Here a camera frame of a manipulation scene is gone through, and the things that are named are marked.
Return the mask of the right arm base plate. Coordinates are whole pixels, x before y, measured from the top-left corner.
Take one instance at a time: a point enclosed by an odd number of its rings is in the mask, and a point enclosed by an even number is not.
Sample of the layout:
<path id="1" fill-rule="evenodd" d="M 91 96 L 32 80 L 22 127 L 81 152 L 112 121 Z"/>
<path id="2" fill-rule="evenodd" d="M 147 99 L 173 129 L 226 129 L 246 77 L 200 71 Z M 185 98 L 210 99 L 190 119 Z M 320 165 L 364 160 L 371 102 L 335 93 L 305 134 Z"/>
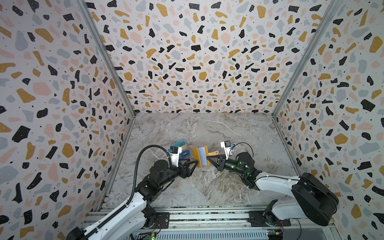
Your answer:
<path id="1" fill-rule="evenodd" d="M 248 222 L 252 227 L 290 227 L 290 220 L 278 220 L 276 217 L 266 216 L 264 211 L 249 211 Z"/>

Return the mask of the yellow leather card holder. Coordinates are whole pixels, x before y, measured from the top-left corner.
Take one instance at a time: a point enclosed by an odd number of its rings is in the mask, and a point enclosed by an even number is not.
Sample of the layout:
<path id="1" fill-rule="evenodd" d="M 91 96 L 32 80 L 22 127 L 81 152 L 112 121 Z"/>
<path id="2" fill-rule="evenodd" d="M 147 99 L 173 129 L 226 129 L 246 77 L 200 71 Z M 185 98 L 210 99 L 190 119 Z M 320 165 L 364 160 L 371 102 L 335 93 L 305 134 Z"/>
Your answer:
<path id="1" fill-rule="evenodd" d="M 215 152 L 208 152 L 208 147 L 203 146 L 203 147 L 195 147 L 192 148 L 192 154 L 194 160 L 198 161 L 198 168 L 210 166 L 210 162 L 208 161 L 207 157 L 208 156 L 216 156 L 219 154 L 219 151 Z"/>

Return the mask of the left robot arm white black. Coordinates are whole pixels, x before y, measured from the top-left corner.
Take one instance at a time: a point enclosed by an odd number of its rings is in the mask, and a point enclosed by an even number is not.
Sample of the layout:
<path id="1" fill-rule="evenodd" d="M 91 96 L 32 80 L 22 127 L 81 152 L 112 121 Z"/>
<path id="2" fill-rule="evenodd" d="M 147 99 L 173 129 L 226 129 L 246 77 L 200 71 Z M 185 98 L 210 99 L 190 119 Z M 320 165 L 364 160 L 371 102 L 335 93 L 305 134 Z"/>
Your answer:
<path id="1" fill-rule="evenodd" d="M 129 237 L 141 228 L 151 228 L 156 222 L 156 210 L 151 203 L 166 190 L 176 178 L 188 178 L 194 172 L 198 161 L 187 161 L 170 168 L 166 160 L 158 160 L 134 189 L 131 199 L 125 200 L 94 224 L 80 229 L 76 227 L 67 240 L 119 240 Z"/>

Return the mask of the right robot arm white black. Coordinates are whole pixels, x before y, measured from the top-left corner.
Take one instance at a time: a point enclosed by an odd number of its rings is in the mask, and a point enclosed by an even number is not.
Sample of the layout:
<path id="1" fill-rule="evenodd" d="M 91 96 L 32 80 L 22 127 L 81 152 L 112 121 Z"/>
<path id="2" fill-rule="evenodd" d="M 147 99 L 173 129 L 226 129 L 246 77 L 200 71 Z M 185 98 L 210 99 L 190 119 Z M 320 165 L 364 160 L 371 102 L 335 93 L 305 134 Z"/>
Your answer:
<path id="1" fill-rule="evenodd" d="M 336 195 L 310 173 L 289 177 L 263 172 L 255 168 L 248 152 L 238 154 L 234 160 L 226 155 L 208 156 L 207 160 L 218 171 L 238 175 L 249 189 L 287 196 L 284 200 L 272 200 L 265 208 L 262 220 L 269 226 L 289 219 L 309 219 L 319 226 L 327 226 L 337 212 Z"/>

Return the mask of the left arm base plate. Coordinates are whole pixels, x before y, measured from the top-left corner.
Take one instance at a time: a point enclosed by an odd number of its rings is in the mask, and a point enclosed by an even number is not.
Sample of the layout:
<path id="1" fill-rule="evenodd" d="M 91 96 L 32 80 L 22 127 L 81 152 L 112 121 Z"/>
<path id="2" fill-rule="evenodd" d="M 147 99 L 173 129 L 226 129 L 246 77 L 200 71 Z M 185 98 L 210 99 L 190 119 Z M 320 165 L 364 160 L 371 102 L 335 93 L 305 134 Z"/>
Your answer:
<path id="1" fill-rule="evenodd" d="M 146 217 L 144 229 L 168 229 L 170 223 L 170 213 L 153 213 Z"/>

